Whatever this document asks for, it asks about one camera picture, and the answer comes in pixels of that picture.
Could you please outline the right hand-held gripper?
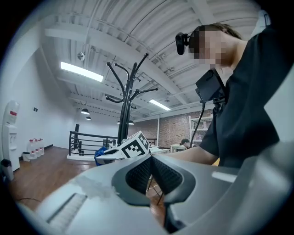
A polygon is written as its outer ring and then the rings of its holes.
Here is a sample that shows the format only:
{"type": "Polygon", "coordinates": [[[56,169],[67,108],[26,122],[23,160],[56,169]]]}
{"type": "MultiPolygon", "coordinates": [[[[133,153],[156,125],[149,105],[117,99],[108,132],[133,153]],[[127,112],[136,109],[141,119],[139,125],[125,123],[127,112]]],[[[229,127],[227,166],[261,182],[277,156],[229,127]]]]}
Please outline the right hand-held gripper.
{"type": "Polygon", "coordinates": [[[129,137],[119,148],[111,148],[103,152],[104,155],[100,156],[105,164],[122,159],[121,151],[125,158],[133,158],[149,153],[150,144],[144,134],[139,131],[129,137]]]}

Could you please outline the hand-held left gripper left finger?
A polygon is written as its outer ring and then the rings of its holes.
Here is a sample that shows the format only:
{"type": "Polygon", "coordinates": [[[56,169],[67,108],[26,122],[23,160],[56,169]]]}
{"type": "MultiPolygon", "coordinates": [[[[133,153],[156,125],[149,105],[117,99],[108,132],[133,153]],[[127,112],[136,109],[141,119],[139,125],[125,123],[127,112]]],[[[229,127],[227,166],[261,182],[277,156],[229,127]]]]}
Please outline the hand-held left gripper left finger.
{"type": "Polygon", "coordinates": [[[35,212],[17,206],[39,235],[167,235],[150,208],[125,203],[112,186],[119,169],[140,160],[88,169],[50,194],[35,212]]]}

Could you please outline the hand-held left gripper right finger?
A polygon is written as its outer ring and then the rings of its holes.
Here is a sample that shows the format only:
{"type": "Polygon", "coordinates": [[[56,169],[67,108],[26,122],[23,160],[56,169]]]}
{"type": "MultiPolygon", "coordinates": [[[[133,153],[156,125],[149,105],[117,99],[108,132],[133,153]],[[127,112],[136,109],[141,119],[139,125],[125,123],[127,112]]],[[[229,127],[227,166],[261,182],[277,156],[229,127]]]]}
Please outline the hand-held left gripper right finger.
{"type": "Polygon", "coordinates": [[[150,235],[271,235],[290,197],[290,143],[279,142],[239,169],[188,163],[162,155],[153,163],[180,185],[165,195],[165,224],[150,235]]]}

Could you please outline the blue cloth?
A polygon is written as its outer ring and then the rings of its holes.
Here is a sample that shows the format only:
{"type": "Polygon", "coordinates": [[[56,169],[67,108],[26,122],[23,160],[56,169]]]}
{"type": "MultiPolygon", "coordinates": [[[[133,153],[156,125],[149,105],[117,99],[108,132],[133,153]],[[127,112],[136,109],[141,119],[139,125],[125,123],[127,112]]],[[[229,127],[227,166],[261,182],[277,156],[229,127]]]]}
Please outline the blue cloth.
{"type": "Polygon", "coordinates": [[[102,146],[99,150],[95,152],[94,160],[95,160],[96,166],[101,166],[105,164],[104,160],[100,159],[100,156],[104,155],[104,151],[106,150],[107,150],[107,147],[102,146]]]}

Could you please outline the black coat rack stand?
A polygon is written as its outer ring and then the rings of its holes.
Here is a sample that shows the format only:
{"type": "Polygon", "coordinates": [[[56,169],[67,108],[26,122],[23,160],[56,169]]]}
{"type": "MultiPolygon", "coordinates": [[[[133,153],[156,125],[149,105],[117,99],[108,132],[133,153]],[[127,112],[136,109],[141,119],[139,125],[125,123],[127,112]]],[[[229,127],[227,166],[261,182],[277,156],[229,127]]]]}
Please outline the black coat rack stand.
{"type": "Polygon", "coordinates": [[[123,103],[122,108],[121,108],[120,120],[119,120],[118,140],[117,140],[117,145],[118,146],[120,146],[122,144],[122,142],[123,142],[123,139],[127,139],[127,136],[128,136],[128,129],[129,129],[129,123],[130,123],[129,122],[130,121],[130,110],[132,108],[133,100],[140,94],[147,93],[147,92],[152,92],[152,91],[158,91],[158,88],[148,89],[148,90],[136,89],[135,91],[133,91],[134,81],[136,79],[139,82],[141,81],[136,76],[136,74],[137,74],[141,64],[145,61],[145,59],[148,56],[149,56],[149,54],[146,53],[139,64],[137,64],[135,62],[134,65],[133,65],[133,68],[131,70],[131,73],[129,73],[127,71],[127,69],[124,68],[123,66],[121,66],[121,65],[119,65],[117,63],[114,64],[116,67],[119,67],[120,69],[124,70],[127,73],[127,81],[126,81],[125,86],[123,86],[120,78],[116,74],[116,72],[113,69],[111,63],[110,62],[106,63],[107,67],[110,69],[110,71],[112,72],[112,74],[114,75],[114,77],[116,78],[116,80],[118,81],[118,83],[119,83],[119,85],[120,85],[120,87],[122,89],[122,99],[120,99],[119,101],[116,101],[116,100],[112,99],[111,97],[106,96],[106,100],[108,100],[108,101],[111,101],[113,103],[123,103]]]}

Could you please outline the person's right forearm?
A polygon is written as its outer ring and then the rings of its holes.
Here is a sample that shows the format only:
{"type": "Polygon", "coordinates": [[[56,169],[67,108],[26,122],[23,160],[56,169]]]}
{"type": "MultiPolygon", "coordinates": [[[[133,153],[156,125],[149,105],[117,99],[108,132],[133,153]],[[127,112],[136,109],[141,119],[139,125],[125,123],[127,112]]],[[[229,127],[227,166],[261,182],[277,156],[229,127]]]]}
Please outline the person's right forearm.
{"type": "Polygon", "coordinates": [[[163,156],[206,165],[213,165],[218,160],[217,156],[207,152],[200,146],[180,152],[163,154],[163,156]]]}

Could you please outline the white table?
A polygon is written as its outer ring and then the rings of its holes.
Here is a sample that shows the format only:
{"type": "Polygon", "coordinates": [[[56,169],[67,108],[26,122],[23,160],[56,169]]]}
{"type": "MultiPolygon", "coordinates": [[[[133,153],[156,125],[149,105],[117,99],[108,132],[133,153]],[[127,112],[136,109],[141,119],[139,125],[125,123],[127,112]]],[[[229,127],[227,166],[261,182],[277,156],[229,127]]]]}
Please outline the white table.
{"type": "Polygon", "coordinates": [[[169,153],[170,149],[169,148],[159,148],[156,146],[150,147],[149,151],[151,154],[165,154],[165,153],[169,153]]]}

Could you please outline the long ceiling tube light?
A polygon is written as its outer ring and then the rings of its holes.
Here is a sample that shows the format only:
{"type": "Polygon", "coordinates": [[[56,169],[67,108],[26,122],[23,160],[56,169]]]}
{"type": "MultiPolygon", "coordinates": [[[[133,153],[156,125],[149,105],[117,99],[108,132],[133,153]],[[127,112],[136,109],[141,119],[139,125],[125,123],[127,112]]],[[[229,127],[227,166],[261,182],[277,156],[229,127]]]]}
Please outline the long ceiling tube light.
{"type": "Polygon", "coordinates": [[[97,73],[94,73],[92,71],[86,70],[86,69],[78,67],[78,66],[74,66],[72,64],[61,62],[60,67],[61,67],[62,70],[66,70],[66,71],[69,71],[69,72],[72,72],[72,73],[76,73],[78,75],[88,77],[88,78],[93,79],[93,80],[98,81],[98,82],[103,81],[103,76],[102,75],[99,75],[97,73]]]}
{"type": "Polygon", "coordinates": [[[150,100],[149,102],[152,103],[152,104],[154,104],[154,105],[156,105],[156,106],[158,106],[158,107],[160,107],[160,108],[162,108],[162,109],[164,109],[164,110],[166,110],[166,111],[169,111],[170,110],[170,108],[168,108],[167,106],[159,103],[158,101],[156,101],[154,99],[150,100]]]}

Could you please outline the group of clear water jugs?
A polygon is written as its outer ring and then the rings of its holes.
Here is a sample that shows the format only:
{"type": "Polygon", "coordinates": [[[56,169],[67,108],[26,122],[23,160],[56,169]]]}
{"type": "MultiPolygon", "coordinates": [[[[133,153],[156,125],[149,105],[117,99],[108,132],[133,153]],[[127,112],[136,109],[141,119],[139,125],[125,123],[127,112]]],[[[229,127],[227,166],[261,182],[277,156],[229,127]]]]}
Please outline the group of clear water jugs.
{"type": "Polygon", "coordinates": [[[29,159],[34,160],[44,155],[44,142],[43,139],[30,139],[27,144],[27,151],[29,152],[29,159]]]}

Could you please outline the white shelving unit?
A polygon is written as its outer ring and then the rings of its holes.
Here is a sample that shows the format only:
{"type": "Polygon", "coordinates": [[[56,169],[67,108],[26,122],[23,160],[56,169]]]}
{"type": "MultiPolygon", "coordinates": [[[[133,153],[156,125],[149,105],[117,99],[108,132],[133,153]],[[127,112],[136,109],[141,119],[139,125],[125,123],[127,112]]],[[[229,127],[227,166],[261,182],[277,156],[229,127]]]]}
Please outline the white shelving unit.
{"type": "Polygon", "coordinates": [[[210,124],[212,123],[213,115],[202,117],[200,122],[199,118],[191,118],[189,117],[189,130],[190,130],[190,137],[189,139],[192,141],[193,144],[199,145],[202,142],[204,135],[206,134],[210,124]]]}

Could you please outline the grey bin with black bag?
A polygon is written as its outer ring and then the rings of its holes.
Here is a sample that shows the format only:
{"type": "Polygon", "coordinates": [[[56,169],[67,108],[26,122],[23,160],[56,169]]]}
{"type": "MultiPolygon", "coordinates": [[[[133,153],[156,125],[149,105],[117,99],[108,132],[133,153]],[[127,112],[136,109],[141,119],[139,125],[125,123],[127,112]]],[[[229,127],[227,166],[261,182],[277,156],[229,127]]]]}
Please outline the grey bin with black bag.
{"type": "Polygon", "coordinates": [[[3,159],[0,162],[2,172],[8,181],[12,181],[14,179],[12,164],[8,159],[3,159]]]}

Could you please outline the person's black shirt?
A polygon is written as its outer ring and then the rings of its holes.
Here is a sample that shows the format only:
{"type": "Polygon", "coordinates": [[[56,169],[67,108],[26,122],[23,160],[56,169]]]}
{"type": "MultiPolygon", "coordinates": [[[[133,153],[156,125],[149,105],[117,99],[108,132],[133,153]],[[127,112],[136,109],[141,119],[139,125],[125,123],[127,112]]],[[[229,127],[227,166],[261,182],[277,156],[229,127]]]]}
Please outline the person's black shirt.
{"type": "Polygon", "coordinates": [[[282,37],[266,27],[252,37],[226,82],[226,103],[213,110],[213,121],[200,144],[219,157],[220,166],[238,168],[279,141],[265,104],[291,68],[282,37]]]}

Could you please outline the white water dispenser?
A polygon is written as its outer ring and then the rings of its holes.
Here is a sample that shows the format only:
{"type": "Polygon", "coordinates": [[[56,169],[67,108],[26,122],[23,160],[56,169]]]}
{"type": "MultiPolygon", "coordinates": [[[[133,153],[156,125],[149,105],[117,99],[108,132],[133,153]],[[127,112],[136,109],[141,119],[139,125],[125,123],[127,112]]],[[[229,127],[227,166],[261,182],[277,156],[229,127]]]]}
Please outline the white water dispenser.
{"type": "Polygon", "coordinates": [[[4,111],[2,122],[2,152],[3,158],[11,162],[14,172],[20,168],[19,156],[17,153],[17,127],[16,120],[19,110],[19,103],[10,100],[4,111]]]}

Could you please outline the black chest box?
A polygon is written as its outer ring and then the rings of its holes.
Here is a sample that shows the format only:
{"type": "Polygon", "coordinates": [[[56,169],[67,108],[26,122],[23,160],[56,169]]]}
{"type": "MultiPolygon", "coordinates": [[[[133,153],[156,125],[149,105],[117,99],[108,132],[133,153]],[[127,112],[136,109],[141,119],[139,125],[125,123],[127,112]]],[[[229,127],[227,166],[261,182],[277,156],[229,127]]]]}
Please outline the black chest box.
{"type": "Polygon", "coordinates": [[[196,83],[196,93],[202,102],[225,98],[225,86],[215,69],[208,70],[196,83]]]}

